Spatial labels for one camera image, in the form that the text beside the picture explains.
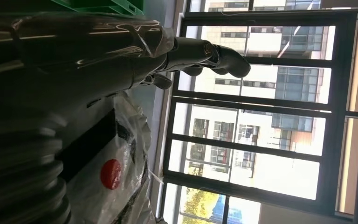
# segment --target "wall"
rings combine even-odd
[[[351,222],[262,204],[258,224],[350,224]]]

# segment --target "building window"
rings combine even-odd
[[[275,129],[268,144],[270,144],[272,148],[290,151],[291,135],[292,131],[290,130]]]
[[[253,7],[253,11],[282,11],[285,7]]]
[[[242,113],[252,113],[252,114],[259,114],[259,115],[268,115],[268,116],[272,116],[272,113],[265,112],[265,111],[242,110]]]
[[[281,49],[289,44],[292,51],[321,51],[323,27],[283,27]]]
[[[193,136],[205,138],[208,135],[209,120],[194,119]],[[190,147],[190,159],[199,160],[200,162],[189,162],[189,168],[192,168],[192,174],[202,176],[204,170],[205,151],[207,146],[203,144],[192,143]]]
[[[312,117],[274,113],[271,126],[283,130],[312,132],[313,120]]]
[[[240,125],[238,129],[238,142],[246,145],[257,145],[260,127]]]
[[[244,80],[243,86],[274,89],[275,83]]]
[[[251,27],[251,33],[263,33],[263,34],[279,34],[281,33],[281,27]]]
[[[209,8],[208,11],[209,12],[223,12],[224,8]]]
[[[224,8],[247,8],[249,7],[249,2],[226,2],[224,3]]]
[[[237,80],[237,79],[217,78],[217,79],[215,79],[215,84],[240,86],[241,81]],[[242,85],[247,86],[247,87],[257,87],[257,88],[269,88],[269,89],[275,88],[275,83],[271,83],[271,82],[258,82],[258,81],[243,80]]]
[[[234,123],[226,123],[215,121],[213,127],[213,139],[221,141],[232,141],[234,134]],[[211,162],[229,165],[230,163],[230,149],[212,146]],[[212,170],[228,173],[228,168],[213,167]]]
[[[246,38],[247,32],[222,32],[220,37],[226,38]]]
[[[279,67],[275,99],[316,102],[319,69]]]
[[[308,10],[319,8],[319,0],[286,0],[285,10]]]

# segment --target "green crate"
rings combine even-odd
[[[101,12],[126,15],[143,15],[143,0],[29,0],[8,1],[0,13],[35,13],[35,12]]]
[[[141,9],[127,0],[69,0],[70,6],[80,12],[116,11],[119,14],[143,15]]]
[[[73,9],[62,0],[0,0],[0,13],[70,12]]]
[[[131,4],[133,4],[135,7],[139,8],[143,12],[143,0],[128,0]]]

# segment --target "building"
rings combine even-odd
[[[319,8],[320,1],[255,0],[255,10]],[[248,1],[210,0],[206,11],[246,11]],[[246,56],[331,60],[334,27],[198,27],[198,38]],[[327,103],[330,69],[252,65],[244,79],[209,69],[195,91]],[[322,154],[325,120],[250,110],[192,107],[189,135],[244,145]],[[315,199],[319,164],[190,143],[185,173]]]

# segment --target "white wall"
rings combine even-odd
[[[255,7],[262,7],[262,6],[285,6],[286,0],[255,0],[254,6]]]
[[[351,224],[351,222],[262,204],[259,224]]]

